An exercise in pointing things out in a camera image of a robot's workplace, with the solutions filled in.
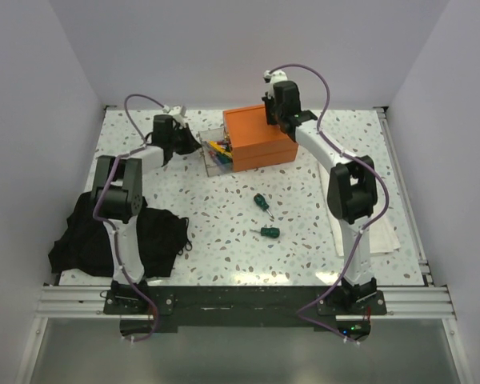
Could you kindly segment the clear plastic drawer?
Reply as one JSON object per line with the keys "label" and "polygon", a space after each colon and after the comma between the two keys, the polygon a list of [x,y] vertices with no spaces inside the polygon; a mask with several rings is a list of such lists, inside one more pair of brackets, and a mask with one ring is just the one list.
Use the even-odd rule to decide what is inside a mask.
{"label": "clear plastic drawer", "polygon": [[204,130],[199,133],[202,156],[209,177],[221,176],[233,172],[233,160],[228,157],[232,147],[223,128]]}

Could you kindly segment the yellow screwdriver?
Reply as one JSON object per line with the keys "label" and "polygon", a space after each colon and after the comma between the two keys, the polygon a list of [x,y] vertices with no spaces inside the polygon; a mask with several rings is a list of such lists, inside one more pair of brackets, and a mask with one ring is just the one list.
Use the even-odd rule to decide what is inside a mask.
{"label": "yellow screwdriver", "polygon": [[216,151],[219,151],[219,152],[223,152],[224,151],[224,148],[221,147],[219,144],[217,144],[216,142],[213,142],[213,141],[207,141],[206,142],[211,148],[213,148],[214,150]]}
{"label": "yellow screwdriver", "polygon": [[219,151],[216,151],[213,148],[211,148],[211,151],[213,151],[216,155],[221,155],[221,156],[224,156],[226,158],[233,159],[232,153],[228,152],[226,150],[224,150],[223,152],[219,152]]}

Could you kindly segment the orange drawer box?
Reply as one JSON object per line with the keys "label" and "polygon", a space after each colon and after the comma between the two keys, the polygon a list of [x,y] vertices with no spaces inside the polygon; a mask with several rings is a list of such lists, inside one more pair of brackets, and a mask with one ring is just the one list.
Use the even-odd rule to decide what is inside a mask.
{"label": "orange drawer box", "polygon": [[264,105],[224,110],[224,130],[232,146],[233,172],[293,162],[298,144],[266,122]]}

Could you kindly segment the long green screwdriver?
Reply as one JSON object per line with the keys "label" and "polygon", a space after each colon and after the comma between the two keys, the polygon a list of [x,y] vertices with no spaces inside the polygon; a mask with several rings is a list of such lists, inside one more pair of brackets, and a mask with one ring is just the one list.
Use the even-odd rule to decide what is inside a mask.
{"label": "long green screwdriver", "polygon": [[215,153],[210,153],[210,158],[216,166],[231,166],[232,160],[221,155],[216,155]]}

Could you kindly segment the stubby green screwdriver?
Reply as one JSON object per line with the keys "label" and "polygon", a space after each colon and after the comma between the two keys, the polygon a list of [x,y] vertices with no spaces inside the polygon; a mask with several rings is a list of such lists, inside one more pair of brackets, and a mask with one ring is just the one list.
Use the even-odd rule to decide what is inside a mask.
{"label": "stubby green screwdriver", "polygon": [[262,227],[259,230],[250,230],[250,232],[259,234],[265,238],[272,238],[276,239],[279,238],[281,235],[280,229],[275,227]]}
{"label": "stubby green screwdriver", "polygon": [[266,212],[271,218],[274,217],[270,212],[270,205],[268,204],[268,202],[266,201],[263,195],[256,194],[253,197],[253,200],[258,208],[260,208],[263,212]]}

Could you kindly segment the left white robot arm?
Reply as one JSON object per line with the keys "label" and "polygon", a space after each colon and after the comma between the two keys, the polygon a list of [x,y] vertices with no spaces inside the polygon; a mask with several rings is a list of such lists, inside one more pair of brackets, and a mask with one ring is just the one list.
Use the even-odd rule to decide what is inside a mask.
{"label": "left white robot arm", "polygon": [[95,203],[93,218],[106,228],[117,284],[139,284],[145,279],[137,236],[143,176],[166,166],[174,154],[192,154],[200,148],[183,108],[176,106],[154,116],[150,140],[141,147],[98,158],[90,195]]}

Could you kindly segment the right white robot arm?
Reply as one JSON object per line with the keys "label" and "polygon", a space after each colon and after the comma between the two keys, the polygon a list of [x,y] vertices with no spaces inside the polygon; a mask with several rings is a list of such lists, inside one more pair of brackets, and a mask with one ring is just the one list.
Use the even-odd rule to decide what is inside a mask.
{"label": "right white robot arm", "polygon": [[355,157],[335,140],[326,138],[317,128],[318,117],[301,108],[297,84],[283,72],[268,74],[265,83],[267,91],[262,100],[267,123],[278,126],[308,150],[329,175],[326,204],[339,222],[345,259],[338,281],[322,300],[349,314],[359,314],[377,293],[368,228],[378,201],[374,162],[368,156]]}

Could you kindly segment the black cloth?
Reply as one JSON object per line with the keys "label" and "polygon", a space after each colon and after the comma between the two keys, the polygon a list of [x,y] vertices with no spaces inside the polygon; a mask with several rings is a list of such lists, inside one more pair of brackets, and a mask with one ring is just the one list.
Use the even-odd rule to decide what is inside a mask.
{"label": "black cloth", "polygon": [[[67,218],[67,228],[48,253],[51,272],[78,269],[93,277],[110,277],[114,272],[111,246],[106,228],[93,219],[90,193],[81,194]],[[138,216],[139,254],[147,278],[168,278],[177,256],[192,249],[188,238],[188,218],[168,210],[142,204]]]}

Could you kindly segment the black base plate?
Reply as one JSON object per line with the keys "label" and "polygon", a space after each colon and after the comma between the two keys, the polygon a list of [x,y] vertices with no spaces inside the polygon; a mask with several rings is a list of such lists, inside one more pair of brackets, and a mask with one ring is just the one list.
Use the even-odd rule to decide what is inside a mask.
{"label": "black base plate", "polygon": [[371,319],[387,313],[374,282],[336,286],[148,286],[112,283],[100,293],[103,312],[120,317],[124,337],[175,333],[181,327],[312,326],[347,340],[370,334]]}

